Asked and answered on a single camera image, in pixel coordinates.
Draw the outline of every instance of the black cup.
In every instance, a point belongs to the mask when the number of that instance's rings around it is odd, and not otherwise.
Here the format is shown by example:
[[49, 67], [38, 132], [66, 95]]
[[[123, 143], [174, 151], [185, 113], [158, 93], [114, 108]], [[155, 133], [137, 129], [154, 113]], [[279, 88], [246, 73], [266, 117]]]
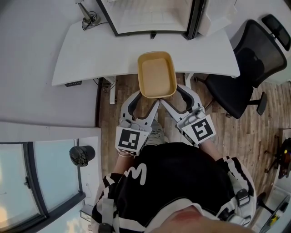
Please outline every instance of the black cup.
[[86, 167], [88, 162], [95, 158], [95, 150], [91, 146], [72, 147], [70, 158], [73, 164], [79, 167]]

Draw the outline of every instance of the white desk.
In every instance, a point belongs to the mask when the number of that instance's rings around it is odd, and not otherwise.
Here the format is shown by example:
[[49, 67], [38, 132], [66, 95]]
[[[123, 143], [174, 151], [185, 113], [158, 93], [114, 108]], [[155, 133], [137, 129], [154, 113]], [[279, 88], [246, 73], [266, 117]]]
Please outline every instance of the white desk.
[[[239, 76], [240, 71], [224, 30], [191, 41], [181, 34], [150, 34], [115, 37], [108, 24], [83, 31], [81, 22], [73, 24], [61, 48], [52, 85], [104, 77], [115, 85], [116, 75], [137, 74], [138, 57], [150, 51], [167, 51], [176, 72]], [[115, 87], [110, 92], [114, 103]]]

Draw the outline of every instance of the black office chair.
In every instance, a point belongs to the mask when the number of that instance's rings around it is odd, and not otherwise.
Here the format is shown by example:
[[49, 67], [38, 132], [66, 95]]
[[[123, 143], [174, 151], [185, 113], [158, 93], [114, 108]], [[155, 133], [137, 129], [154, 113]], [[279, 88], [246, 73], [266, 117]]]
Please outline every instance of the black office chair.
[[257, 88], [267, 77], [287, 67], [287, 60], [275, 42], [278, 27], [274, 29], [274, 19], [268, 19], [272, 31], [267, 31], [254, 20], [248, 20], [238, 46], [234, 49], [237, 63], [241, 72], [238, 78], [222, 75], [209, 75], [206, 80], [195, 77], [206, 84], [213, 96], [212, 102], [217, 101], [229, 114], [240, 118], [248, 105], [258, 105], [257, 112], [262, 115], [267, 104], [267, 95], [262, 93], [261, 99], [250, 101], [254, 88]]

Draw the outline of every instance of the window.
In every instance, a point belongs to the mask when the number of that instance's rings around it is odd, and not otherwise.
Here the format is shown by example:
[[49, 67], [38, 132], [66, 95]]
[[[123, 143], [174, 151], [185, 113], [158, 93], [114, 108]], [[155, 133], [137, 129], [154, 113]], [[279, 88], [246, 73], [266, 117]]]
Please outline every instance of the window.
[[0, 143], [0, 232], [37, 232], [85, 198], [69, 157], [74, 145]]

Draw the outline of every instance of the plastic tray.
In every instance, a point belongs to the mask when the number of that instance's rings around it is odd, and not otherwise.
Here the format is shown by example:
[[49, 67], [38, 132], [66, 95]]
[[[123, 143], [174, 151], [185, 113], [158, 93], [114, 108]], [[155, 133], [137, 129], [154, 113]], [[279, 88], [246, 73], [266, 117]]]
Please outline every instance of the plastic tray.
[[138, 58], [138, 82], [146, 98], [173, 95], [177, 89], [177, 79], [170, 54], [162, 51], [142, 54]]

